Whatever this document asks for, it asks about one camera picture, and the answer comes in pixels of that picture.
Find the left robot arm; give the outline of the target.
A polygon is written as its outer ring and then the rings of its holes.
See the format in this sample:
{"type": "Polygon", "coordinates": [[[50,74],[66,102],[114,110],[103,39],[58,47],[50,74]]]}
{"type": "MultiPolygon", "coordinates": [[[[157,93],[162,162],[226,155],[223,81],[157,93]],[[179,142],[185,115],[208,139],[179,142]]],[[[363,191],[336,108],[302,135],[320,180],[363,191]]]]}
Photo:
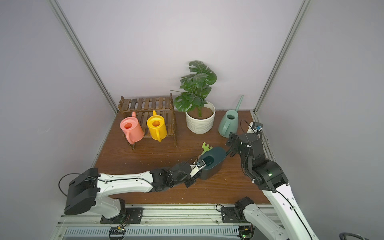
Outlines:
{"type": "Polygon", "coordinates": [[[112,195],[125,193],[163,192],[180,184],[194,181],[205,164],[182,162],[172,168],[158,168],[151,171],[112,175],[99,173],[97,168],[76,173],[69,183],[64,213],[67,216],[95,213],[104,218],[116,219],[125,215],[125,201],[113,199],[112,195]]]}

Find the dark green watering can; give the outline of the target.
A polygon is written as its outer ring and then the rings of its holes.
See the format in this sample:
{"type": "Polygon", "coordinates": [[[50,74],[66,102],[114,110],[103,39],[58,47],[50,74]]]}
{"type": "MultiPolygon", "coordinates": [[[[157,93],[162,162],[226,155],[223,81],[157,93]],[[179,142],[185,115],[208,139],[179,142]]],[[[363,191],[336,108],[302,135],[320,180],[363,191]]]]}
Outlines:
{"type": "Polygon", "coordinates": [[[207,180],[218,173],[228,153],[221,147],[215,147],[204,153],[198,160],[198,166],[205,166],[199,171],[199,179],[207,180]]]}

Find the pink watering can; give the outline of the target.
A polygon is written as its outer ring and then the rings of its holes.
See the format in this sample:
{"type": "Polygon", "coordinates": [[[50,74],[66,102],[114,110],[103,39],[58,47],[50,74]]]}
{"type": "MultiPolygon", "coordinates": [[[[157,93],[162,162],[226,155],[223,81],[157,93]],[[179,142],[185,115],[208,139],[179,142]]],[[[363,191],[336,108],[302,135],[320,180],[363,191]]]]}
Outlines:
{"type": "Polygon", "coordinates": [[[120,128],[131,145],[134,145],[144,137],[144,131],[137,118],[136,112],[132,112],[131,117],[123,119],[120,122],[120,128]]]}

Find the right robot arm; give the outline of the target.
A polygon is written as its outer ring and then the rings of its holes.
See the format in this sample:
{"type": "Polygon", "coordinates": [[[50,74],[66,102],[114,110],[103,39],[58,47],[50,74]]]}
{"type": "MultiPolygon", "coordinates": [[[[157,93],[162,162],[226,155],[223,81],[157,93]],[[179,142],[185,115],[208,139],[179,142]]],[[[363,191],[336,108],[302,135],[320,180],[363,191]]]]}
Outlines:
{"type": "Polygon", "coordinates": [[[248,197],[235,203],[233,214],[239,221],[249,222],[268,240],[316,240],[318,237],[296,202],[284,171],[279,164],[267,159],[261,133],[231,134],[226,145],[229,156],[241,157],[244,174],[270,201],[282,226],[248,197]]]}

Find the light green watering can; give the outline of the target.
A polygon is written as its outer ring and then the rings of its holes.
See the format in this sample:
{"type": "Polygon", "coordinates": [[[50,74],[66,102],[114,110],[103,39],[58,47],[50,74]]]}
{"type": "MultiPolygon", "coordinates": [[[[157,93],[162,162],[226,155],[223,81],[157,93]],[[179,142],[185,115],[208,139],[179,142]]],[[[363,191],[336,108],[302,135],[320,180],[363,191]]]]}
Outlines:
{"type": "Polygon", "coordinates": [[[222,137],[228,138],[231,134],[236,134],[239,126],[238,110],[242,104],[244,95],[241,95],[237,107],[234,110],[228,110],[223,116],[218,132],[222,137]]]}

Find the yellow watering can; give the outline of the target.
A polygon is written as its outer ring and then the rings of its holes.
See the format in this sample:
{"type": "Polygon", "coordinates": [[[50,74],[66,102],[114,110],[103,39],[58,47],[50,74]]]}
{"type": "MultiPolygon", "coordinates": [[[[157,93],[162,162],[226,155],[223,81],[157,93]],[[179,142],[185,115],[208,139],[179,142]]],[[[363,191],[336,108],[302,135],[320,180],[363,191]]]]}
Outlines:
{"type": "Polygon", "coordinates": [[[161,142],[168,135],[165,119],[158,115],[155,110],[153,110],[153,115],[148,118],[147,126],[151,137],[158,142],[161,142]]]}

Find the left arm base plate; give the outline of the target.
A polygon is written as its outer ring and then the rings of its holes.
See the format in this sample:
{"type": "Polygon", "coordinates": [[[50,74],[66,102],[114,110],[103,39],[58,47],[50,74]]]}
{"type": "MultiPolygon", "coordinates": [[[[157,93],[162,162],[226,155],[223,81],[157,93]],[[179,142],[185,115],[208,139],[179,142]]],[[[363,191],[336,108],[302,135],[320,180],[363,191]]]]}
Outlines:
{"type": "Polygon", "coordinates": [[[118,216],[107,219],[102,216],[100,224],[140,224],[144,208],[125,208],[118,216]]]}

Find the wooden two-tier shelf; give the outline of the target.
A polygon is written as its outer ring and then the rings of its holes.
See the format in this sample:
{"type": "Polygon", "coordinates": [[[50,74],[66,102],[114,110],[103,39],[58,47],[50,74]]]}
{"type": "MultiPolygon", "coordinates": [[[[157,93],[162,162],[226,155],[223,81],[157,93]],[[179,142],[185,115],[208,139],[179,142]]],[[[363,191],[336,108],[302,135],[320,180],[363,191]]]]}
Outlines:
{"type": "Polygon", "coordinates": [[[123,115],[120,129],[132,149],[146,138],[161,142],[166,137],[174,138],[177,145],[177,123],[172,96],[145,99],[121,97],[118,108],[123,115]]]}

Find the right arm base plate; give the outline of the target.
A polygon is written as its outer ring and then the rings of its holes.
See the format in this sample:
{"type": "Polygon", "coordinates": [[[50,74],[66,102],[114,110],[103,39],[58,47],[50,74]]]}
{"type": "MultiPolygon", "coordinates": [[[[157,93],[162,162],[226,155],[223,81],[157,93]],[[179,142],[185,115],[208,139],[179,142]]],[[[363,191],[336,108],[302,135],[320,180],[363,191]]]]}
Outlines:
{"type": "Polygon", "coordinates": [[[236,207],[221,207],[220,212],[223,223],[239,224],[248,222],[236,207]]]}

